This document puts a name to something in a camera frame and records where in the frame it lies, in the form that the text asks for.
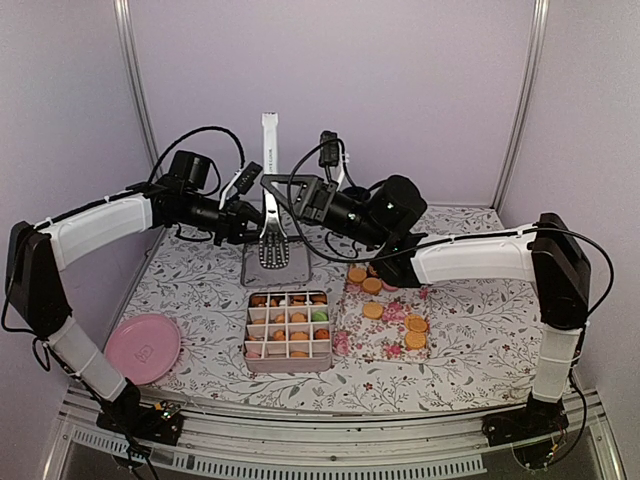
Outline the white handled food tongs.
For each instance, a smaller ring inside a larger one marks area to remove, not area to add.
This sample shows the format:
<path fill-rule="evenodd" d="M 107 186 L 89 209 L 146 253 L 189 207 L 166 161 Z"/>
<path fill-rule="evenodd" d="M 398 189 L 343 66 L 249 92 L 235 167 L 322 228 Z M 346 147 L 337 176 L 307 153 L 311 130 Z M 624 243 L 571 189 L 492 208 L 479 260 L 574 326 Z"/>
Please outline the white handled food tongs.
<path fill-rule="evenodd" d="M 263 175 L 277 173 L 278 114 L 265 112 L 261 117 L 263 133 Z M 287 235 L 282 228 L 275 196 L 263 188 L 264 223 L 259 236 L 259 260 L 265 269 L 282 269 L 289 262 Z"/>

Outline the metal tin lid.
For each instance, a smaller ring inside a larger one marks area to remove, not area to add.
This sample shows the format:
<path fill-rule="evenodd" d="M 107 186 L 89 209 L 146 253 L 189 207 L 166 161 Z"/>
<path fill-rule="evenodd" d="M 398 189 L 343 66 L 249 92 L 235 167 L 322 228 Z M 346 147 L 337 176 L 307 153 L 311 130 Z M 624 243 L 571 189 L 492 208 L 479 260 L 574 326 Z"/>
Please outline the metal tin lid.
<path fill-rule="evenodd" d="M 241 284 L 249 288 L 302 285 L 311 278 L 310 252 L 299 236 L 288 239 L 289 262 L 281 269 L 263 268 L 258 242 L 245 244 L 242 251 Z"/>

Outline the green sandwich cookie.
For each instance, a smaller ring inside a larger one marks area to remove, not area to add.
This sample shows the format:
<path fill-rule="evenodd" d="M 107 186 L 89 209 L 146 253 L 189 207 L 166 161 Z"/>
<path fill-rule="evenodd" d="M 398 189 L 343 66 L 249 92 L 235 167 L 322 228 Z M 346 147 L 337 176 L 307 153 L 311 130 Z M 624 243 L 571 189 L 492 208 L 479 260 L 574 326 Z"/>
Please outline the green sandwich cookie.
<path fill-rule="evenodd" d="M 324 311 L 315 311 L 312 314 L 312 321 L 313 322 L 327 322 L 328 321 L 328 314 Z"/>

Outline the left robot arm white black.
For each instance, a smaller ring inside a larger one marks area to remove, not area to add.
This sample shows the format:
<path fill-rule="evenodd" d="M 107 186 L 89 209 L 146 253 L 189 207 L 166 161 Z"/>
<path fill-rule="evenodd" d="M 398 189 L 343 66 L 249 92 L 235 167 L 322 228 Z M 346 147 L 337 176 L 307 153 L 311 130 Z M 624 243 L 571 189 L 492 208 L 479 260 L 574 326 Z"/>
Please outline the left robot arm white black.
<path fill-rule="evenodd" d="M 111 419 L 128 434 L 148 426 L 148 412 L 129 395 L 137 392 L 99 351 L 72 314 L 60 278 L 76 260 L 122 238 L 158 227 L 191 226 L 216 245 L 256 239 L 261 213 L 242 200 L 261 172 L 256 163 L 240 168 L 218 199 L 205 192 L 211 159 L 178 151 L 156 182 L 133 185 L 116 195 L 10 233 L 5 305 L 25 321 L 23 332 L 46 344 L 56 360 L 103 401 Z"/>

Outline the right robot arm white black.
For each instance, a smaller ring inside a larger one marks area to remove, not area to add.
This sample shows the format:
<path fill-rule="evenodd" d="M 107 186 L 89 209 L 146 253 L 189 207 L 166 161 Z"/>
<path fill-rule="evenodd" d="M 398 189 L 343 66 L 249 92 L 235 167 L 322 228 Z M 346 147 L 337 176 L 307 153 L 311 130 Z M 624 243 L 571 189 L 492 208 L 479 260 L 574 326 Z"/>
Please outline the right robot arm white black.
<path fill-rule="evenodd" d="M 294 221 L 322 226 L 378 250 L 370 264 L 400 288 L 450 280 L 513 279 L 531 283 L 545 327 L 531 397 L 517 427 L 537 436 L 556 417 L 578 340 L 586 324 L 591 266 L 554 213 L 514 230 L 463 236 L 413 232 L 427 203 L 407 177 L 392 175 L 366 200 L 315 175 L 265 174 L 260 180 Z"/>

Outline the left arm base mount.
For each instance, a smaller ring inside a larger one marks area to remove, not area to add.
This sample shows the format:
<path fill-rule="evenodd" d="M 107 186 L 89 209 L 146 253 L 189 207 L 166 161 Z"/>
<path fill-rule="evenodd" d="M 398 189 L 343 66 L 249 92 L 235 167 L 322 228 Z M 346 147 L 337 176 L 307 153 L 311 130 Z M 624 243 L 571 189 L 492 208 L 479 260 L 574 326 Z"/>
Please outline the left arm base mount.
<path fill-rule="evenodd" d="M 107 402 L 96 421 L 103 430 L 169 446 L 178 444 L 183 424 L 182 414 L 166 402 L 154 406 Z"/>

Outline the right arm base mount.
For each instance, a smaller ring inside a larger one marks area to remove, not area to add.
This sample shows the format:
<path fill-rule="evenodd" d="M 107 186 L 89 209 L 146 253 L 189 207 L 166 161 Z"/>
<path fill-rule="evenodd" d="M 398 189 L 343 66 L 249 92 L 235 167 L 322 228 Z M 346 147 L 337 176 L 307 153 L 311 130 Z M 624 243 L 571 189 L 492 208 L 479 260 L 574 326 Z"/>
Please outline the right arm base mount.
<path fill-rule="evenodd" d="M 484 416 L 481 430 L 490 446 L 498 446 L 560 433 L 568 426 L 561 402 L 533 401 L 522 408 Z"/>

